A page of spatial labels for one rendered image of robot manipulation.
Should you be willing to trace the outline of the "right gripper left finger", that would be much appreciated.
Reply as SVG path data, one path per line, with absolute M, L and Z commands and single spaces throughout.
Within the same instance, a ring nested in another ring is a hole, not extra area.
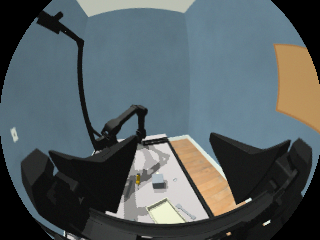
M 117 213 L 136 149 L 137 136 L 132 135 L 89 157 L 69 156 L 57 151 L 48 153 L 59 171 L 81 181 L 108 212 Z

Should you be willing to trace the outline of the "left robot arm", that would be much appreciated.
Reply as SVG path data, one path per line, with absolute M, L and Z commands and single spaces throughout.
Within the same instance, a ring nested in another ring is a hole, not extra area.
M 121 113 L 119 117 L 116 117 L 116 119 L 109 120 L 108 123 L 105 123 L 103 131 L 101 131 L 101 137 L 93 141 L 97 151 L 101 151 L 101 149 L 108 147 L 109 144 L 116 144 L 116 135 L 119 133 L 121 125 L 123 125 L 128 119 L 131 119 L 135 113 L 137 116 L 139 116 L 139 129 L 136 131 L 137 143 L 141 144 L 141 140 L 145 139 L 145 133 L 147 133 L 144 129 L 143 117 L 145 116 L 143 115 L 147 115 L 148 109 L 143 107 L 143 105 L 132 104 L 131 107 L 129 107 L 127 111 Z

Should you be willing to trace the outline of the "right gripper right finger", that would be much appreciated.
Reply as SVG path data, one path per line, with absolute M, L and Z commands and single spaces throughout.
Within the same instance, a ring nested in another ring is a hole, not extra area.
M 264 179 L 273 161 L 288 151 L 291 140 L 260 149 L 212 132 L 209 135 L 209 143 L 223 169 L 237 205 L 251 199 L 249 193 Z

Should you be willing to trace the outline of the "beige shallow open tray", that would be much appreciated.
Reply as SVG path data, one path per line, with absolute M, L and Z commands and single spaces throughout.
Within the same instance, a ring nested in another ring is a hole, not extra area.
M 155 219 L 153 220 L 155 224 L 185 223 L 185 221 L 187 221 L 181 216 L 181 213 L 173 207 L 168 197 L 157 201 L 155 204 L 149 205 L 147 208 L 149 215 L 151 215 L 152 219 Z

